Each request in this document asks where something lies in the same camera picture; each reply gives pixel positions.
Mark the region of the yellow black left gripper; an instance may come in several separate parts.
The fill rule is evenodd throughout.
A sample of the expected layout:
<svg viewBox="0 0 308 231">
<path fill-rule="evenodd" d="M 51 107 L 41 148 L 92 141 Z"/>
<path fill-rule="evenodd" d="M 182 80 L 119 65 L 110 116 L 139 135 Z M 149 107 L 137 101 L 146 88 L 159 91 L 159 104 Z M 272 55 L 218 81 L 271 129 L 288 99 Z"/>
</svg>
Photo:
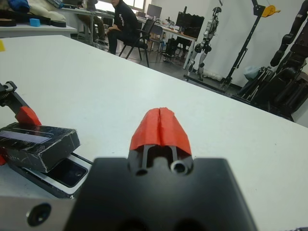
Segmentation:
<svg viewBox="0 0 308 231">
<path fill-rule="evenodd" d="M 36 113 L 27 103 L 15 92 L 17 86 L 12 81 L 7 81 L 0 85 L 0 105 L 8 106 L 14 113 L 15 118 L 21 124 L 40 126 L 41 122 Z M 0 149 L 0 166 L 7 163 L 6 150 Z"/>
</svg>

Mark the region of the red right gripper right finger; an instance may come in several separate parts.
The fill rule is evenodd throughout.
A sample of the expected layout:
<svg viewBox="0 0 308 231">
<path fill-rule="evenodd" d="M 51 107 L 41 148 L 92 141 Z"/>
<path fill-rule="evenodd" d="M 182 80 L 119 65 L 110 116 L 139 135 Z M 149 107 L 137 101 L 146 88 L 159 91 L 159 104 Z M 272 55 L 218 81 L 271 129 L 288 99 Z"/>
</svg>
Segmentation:
<svg viewBox="0 0 308 231">
<path fill-rule="evenodd" d="M 162 156 L 171 164 L 182 161 L 186 166 L 193 165 L 188 136 L 173 111 L 160 108 L 160 139 Z"/>
</svg>

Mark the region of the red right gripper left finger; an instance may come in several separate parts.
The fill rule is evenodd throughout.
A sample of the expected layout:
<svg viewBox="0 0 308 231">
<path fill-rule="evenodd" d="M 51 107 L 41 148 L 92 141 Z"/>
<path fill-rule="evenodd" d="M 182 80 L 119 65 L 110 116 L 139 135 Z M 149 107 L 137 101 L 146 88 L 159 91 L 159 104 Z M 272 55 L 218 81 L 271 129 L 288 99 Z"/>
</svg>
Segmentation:
<svg viewBox="0 0 308 231">
<path fill-rule="evenodd" d="M 150 148 L 160 144 L 159 108 L 149 110 L 131 138 L 128 163 L 131 171 L 147 169 Z"/>
</svg>

